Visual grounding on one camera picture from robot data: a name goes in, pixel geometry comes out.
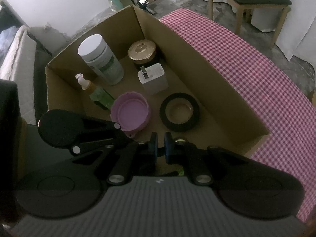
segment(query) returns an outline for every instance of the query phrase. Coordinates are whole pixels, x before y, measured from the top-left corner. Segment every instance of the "gold lid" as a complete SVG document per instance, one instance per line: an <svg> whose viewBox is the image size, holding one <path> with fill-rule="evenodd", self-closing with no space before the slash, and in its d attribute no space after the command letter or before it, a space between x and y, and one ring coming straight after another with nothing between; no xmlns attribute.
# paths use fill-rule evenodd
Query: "gold lid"
<svg viewBox="0 0 316 237"><path fill-rule="evenodd" d="M151 61L156 55L156 44L144 39L133 43L128 49L128 56L136 64Z"/></svg>

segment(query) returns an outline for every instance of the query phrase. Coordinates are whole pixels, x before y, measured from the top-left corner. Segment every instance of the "pink silicone bowl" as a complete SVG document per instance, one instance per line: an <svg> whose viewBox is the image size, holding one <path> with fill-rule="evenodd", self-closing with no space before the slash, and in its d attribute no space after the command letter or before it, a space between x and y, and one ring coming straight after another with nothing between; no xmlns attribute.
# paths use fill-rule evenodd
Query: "pink silicone bowl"
<svg viewBox="0 0 316 237"><path fill-rule="evenodd" d="M147 100L138 92L121 94L111 107L111 120L121 125L121 130L130 138L145 128L150 119Z"/></svg>

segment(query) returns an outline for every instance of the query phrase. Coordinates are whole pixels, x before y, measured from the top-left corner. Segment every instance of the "checkered tablecloth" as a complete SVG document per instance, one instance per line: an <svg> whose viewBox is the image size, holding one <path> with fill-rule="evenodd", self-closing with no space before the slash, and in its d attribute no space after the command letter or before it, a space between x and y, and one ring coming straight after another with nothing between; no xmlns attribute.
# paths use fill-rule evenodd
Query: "checkered tablecloth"
<svg viewBox="0 0 316 237"><path fill-rule="evenodd" d="M160 21L203 55L270 130L252 159L301 181L297 217L305 221L316 203L316 108L267 57L216 22L187 9Z"/></svg>

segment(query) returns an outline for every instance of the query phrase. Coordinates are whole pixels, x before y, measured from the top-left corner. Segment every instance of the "white pump nozzle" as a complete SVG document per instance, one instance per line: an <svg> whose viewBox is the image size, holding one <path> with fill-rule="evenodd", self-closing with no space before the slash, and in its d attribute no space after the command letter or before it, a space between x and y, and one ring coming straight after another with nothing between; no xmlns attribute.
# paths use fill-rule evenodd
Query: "white pump nozzle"
<svg viewBox="0 0 316 237"><path fill-rule="evenodd" d="M90 86L90 81L83 78L83 74L77 74L76 79L78 83L81 85L83 90L86 90Z"/></svg>

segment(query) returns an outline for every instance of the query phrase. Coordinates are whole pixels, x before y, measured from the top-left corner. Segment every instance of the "white logo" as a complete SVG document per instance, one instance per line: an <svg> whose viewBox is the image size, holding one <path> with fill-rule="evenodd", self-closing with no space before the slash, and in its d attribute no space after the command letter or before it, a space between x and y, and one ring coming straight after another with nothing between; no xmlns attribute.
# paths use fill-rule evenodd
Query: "white logo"
<svg viewBox="0 0 316 237"><path fill-rule="evenodd" d="M156 180L156 183L162 183L164 180L163 179L159 179L159 180Z"/></svg>

